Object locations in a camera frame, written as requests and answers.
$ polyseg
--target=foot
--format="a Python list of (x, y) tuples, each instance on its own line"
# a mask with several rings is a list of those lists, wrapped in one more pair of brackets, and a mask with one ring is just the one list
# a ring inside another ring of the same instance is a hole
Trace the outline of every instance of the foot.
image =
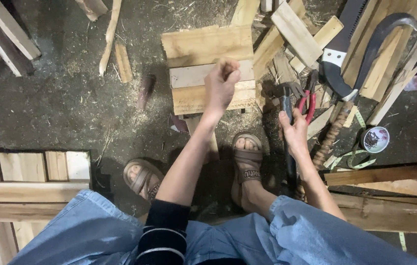
[[(138, 175), (138, 173), (141, 171), (141, 165), (139, 164), (135, 164), (133, 166), (130, 167), (130, 173), (129, 173), (129, 178), (132, 180), (132, 182), (135, 181), (136, 176)], [(158, 176), (156, 176), (155, 174), (151, 175), (151, 178), (149, 179), (149, 182), (146, 182), (145, 184), (143, 184), (143, 187), (141, 188), (141, 191), (138, 195), (142, 196), (145, 200), (148, 199), (148, 187), (153, 187), (154, 185), (160, 183), (161, 181), (159, 180)]]
[[(254, 142), (250, 139), (246, 138), (239, 138), (235, 146), (240, 149), (248, 149), (248, 150), (259, 150)], [(243, 172), (244, 169), (250, 168), (252, 166), (238, 163), (237, 165), (240, 169), (240, 172)], [(233, 201), (240, 207), (242, 207), (245, 211), (249, 213), (256, 212), (256, 207), (250, 200), (250, 197), (253, 195), (253, 191), (259, 188), (263, 188), (262, 184), (259, 180), (248, 180), (243, 182), (242, 184), (238, 184), (237, 179), (233, 180), (233, 185), (231, 186), (231, 198)]]

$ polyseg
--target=black sleeve cuff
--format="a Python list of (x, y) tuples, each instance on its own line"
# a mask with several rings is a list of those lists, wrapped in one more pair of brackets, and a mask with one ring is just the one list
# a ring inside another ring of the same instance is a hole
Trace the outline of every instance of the black sleeve cuff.
[(190, 207), (155, 199), (149, 209), (146, 225), (185, 231)]

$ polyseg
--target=brown sandal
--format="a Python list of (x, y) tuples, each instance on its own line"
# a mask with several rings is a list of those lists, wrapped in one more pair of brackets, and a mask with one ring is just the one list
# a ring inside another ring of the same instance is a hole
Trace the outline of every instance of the brown sandal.
[[(139, 165), (141, 166), (141, 170), (136, 174), (135, 180), (133, 181), (130, 177), (131, 168), (132, 166)], [(159, 183), (153, 185), (152, 187), (149, 186), (149, 180), (151, 179), (152, 175), (156, 175), (159, 179)], [(123, 180), (132, 189), (136, 194), (140, 194), (143, 187), (146, 185), (146, 200), (151, 203), (153, 202), (154, 198), (156, 197), (156, 193), (159, 190), (159, 184), (161, 180), (164, 178), (164, 175), (159, 171), (152, 163), (142, 160), (142, 159), (133, 159), (126, 164), (125, 169), (123, 170)]]
[[(241, 149), (236, 147), (236, 141), (239, 138), (245, 138), (253, 142), (256, 145), (258, 150), (248, 150)], [(261, 140), (258, 137), (254, 136), (249, 132), (240, 132), (235, 135), (233, 138), (233, 143), (231, 147), (234, 151), (234, 163), (235, 163), (235, 178), (238, 184), (241, 184), (249, 180), (259, 180), (261, 181), (261, 173), (259, 169), (261, 168), (261, 163), (263, 160), (263, 150)], [(238, 163), (247, 164), (250, 167), (244, 169), (242, 172), (238, 167)]]

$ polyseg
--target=hand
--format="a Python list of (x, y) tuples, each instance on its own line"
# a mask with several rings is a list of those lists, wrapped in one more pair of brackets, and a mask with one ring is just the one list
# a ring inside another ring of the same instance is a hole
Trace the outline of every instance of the hand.
[(295, 122), (290, 125), (290, 119), (285, 111), (279, 112), (279, 137), (282, 139), (285, 136), (288, 143), (288, 152), (296, 161), (305, 156), (310, 158), (306, 144), (308, 130), (308, 124), (305, 120), (306, 115), (302, 116), (298, 108), (294, 108), (292, 115)]
[(222, 117), (241, 78), (240, 63), (232, 58), (221, 58), (205, 77), (205, 112)]

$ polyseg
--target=light blue jeans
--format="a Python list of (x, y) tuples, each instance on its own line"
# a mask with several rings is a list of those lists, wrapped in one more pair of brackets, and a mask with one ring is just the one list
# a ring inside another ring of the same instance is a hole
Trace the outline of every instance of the light blue jeans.
[[(82, 190), (10, 265), (128, 265), (143, 224)], [(186, 264), (234, 257), (248, 265), (417, 265), (417, 258), (308, 204), (279, 196), (270, 223), (258, 214), (210, 226), (188, 223)]]

